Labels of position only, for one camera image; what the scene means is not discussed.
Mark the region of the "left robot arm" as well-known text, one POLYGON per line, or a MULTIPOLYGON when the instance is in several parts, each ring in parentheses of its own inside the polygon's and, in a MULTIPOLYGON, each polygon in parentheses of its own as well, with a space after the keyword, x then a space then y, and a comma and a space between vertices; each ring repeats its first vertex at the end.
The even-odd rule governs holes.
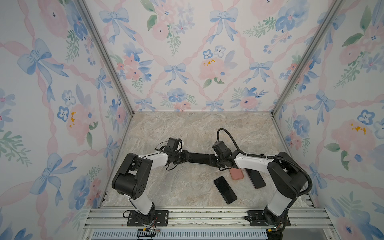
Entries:
POLYGON ((156 153, 139 156, 129 153, 112 180, 112 188, 120 195, 126 196, 133 206, 133 210, 123 213, 127 219, 127 226, 150 228, 155 225, 164 227, 168 224, 167 210, 156 210, 155 204, 145 193, 151 170, 165 167, 169 164, 187 163, 192 160, 186 151, 156 153))

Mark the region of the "corner aluminium post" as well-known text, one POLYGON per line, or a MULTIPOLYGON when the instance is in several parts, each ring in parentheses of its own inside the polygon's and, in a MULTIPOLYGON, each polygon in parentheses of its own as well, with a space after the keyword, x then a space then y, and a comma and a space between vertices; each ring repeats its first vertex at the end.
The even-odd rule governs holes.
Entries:
POLYGON ((275 104, 273 110, 271 111, 272 117, 277 116, 279 113, 279 110, 283 108, 285 99, 289 95, 291 89, 296 84, 298 78, 304 71, 311 57, 315 54, 315 51, 317 50, 319 43, 321 42, 323 37, 326 35, 326 32, 330 28, 330 25, 332 24, 332 22, 337 17, 338 12, 340 11, 340 8, 343 4, 344 4, 344 1, 342 0, 336 0, 331 2, 329 10, 326 12, 323 18, 323 22, 319 25, 318 29, 316 30, 313 36, 313 40, 311 41, 306 51, 304 52, 302 59, 298 64, 297 69, 294 71, 291 79, 288 81, 286 87, 282 91, 281 96, 278 98, 277 103, 275 104))
POLYGON ((89 11, 89 8, 87 6, 86 1, 83 0, 75 0, 75 5, 79 9, 81 17, 84 19, 85 25, 90 31, 90 35, 94 40, 95 46, 97 48, 98 53, 101 56, 102 61, 104 62, 106 69, 108 73, 110 74, 113 83, 115 84, 117 88, 118 94, 121 96, 124 106, 127 108, 129 112, 129 116, 132 118, 134 116, 134 111, 129 103, 127 94, 125 93, 123 84, 118 78, 117 72, 115 68, 113 67, 112 60, 108 54, 108 51, 105 47, 105 44, 103 43, 102 36, 99 33, 99 30, 97 29, 97 26, 95 25, 95 21, 92 17, 91 12, 89 11))

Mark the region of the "right corner aluminium post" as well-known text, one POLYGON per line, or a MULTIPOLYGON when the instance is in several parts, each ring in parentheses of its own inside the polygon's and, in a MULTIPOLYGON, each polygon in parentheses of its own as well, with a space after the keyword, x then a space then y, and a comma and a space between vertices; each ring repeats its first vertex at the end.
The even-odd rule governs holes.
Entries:
POLYGON ((272 117, 277 116, 279 113, 279 110, 283 108, 285 99, 289 95, 291 89, 296 84, 298 78, 304 71, 311 57, 315 54, 315 51, 317 50, 319 43, 321 42, 323 37, 326 35, 326 32, 330 28, 330 25, 332 24, 332 22, 337 17, 338 12, 340 11, 340 8, 343 4, 344 4, 344 1, 342 0, 336 0, 331 2, 329 10, 326 12, 323 18, 323 22, 319 25, 318 29, 316 30, 313 36, 313 40, 311 41, 306 51, 304 52, 302 59, 298 64, 297 69, 294 71, 291 79, 288 81, 286 87, 282 91, 281 96, 278 98, 277 103, 275 104, 273 110, 271 111, 272 117))

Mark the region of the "black phone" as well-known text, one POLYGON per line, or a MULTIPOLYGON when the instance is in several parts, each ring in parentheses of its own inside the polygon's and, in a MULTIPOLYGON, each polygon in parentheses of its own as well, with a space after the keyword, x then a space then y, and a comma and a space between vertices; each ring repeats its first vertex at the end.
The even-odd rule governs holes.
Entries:
POLYGON ((217 165, 217 156, 213 154, 189 153, 187 162, 215 167, 217 165))
POLYGON ((234 193, 234 191, 223 176, 215 179, 214 184, 222 195, 226 204, 229 205, 238 199, 237 195, 234 193))

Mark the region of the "pink phone case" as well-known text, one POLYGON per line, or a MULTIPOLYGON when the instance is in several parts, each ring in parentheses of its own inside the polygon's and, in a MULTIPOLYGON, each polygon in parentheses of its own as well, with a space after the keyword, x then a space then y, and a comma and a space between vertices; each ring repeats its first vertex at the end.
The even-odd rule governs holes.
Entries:
POLYGON ((244 173, 241 169, 231 168, 229 169, 232 180, 238 181, 244 178, 244 173))

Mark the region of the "black phone case right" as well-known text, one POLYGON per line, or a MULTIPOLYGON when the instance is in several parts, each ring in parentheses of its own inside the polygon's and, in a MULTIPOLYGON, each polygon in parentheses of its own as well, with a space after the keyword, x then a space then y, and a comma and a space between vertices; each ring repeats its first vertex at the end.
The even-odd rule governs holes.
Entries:
POLYGON ((255 189, 261 189, 266 186, 266 182, 264 181, 259 171, 246 169, 246 172, 255 189))

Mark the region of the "left corner aluminium post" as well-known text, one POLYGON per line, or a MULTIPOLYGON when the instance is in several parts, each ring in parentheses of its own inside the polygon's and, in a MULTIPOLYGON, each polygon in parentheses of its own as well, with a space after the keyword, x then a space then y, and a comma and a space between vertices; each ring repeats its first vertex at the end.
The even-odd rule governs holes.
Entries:
POLYGON ((91 12, 89 11, 89 8, 87 6, 86 1, 83 0, 75 0, 75 5, 79 9, 81 17, 84 19, 85 25, 90 31, 90 35, 94 40, 95 46, 97 48, 98 53, 101 56, 102 61, 104 62, 106 69, 108 73, 110 74, 113 83, 115 84, 117 88, 118 94, 121 96, 124 106, 127 108, 129 112, 129 116, 132 118, 134 116, 134 111, 129 103, 127 94, 125 93, 123 84, 118 78, 117 72, 115 68, 113 67, 112 60, 108 54, 108 51, 105 47, 105 44, 103 43, 102 36, 99 33, 99 30, 97 29, 97 26, 95 25, 95 21, 92 17, 91 12))

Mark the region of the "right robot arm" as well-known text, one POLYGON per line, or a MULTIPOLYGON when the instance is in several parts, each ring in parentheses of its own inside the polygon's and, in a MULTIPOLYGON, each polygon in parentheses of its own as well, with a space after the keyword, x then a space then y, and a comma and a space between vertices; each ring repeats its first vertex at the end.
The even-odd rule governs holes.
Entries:
POLYGON ((285 152, 272 156, 235 151, 213 155, 209 163, 211 167, 250 169, 271 176, 276 191, 261 216, 265 225, 271 227, 284 226, 291 206, 313 186, 310 175, 285 152))

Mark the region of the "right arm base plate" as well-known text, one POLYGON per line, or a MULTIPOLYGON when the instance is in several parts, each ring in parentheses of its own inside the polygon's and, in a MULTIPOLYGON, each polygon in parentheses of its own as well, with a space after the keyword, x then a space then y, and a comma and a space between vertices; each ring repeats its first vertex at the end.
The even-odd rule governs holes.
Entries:
POLYGON ((287 211, 283 211, 280 216, 275 216, 272 212, 265 212, 264 210, 250 210, 244 219, 248 221, 251 227, 289 227, 291 222, 288 218, 287 211))

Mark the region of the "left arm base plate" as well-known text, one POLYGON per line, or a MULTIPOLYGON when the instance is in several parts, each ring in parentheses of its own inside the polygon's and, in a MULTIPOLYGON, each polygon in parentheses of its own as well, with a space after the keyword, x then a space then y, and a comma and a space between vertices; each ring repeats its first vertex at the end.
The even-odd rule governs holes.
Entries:
POLYGON ((134 210, 123 212, 128 227, 166 227, 169 221, 169 211, 151 210, 148 215, 140 214, 134 210))

